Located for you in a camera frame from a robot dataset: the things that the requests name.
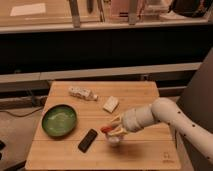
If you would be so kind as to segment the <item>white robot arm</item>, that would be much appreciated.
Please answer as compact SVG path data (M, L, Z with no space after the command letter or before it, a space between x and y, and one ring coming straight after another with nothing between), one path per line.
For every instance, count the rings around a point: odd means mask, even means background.
M177 104L168 98L157 98L153 103L129 109L111 122L110 136L126 135L163 122L173 126L213 164L213 133L190 120Z

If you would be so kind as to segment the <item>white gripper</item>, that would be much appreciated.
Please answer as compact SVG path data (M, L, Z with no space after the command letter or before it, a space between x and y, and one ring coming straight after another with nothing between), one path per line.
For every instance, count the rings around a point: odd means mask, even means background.
M151 106L143 106L140 108L132 108L120 115L115 116L110 125L116 127L122 123L122 127L128 132L138 132L147 126L155 123L155 118L151 112ZM128 132L125 129L110 132L110 136L124 136Z

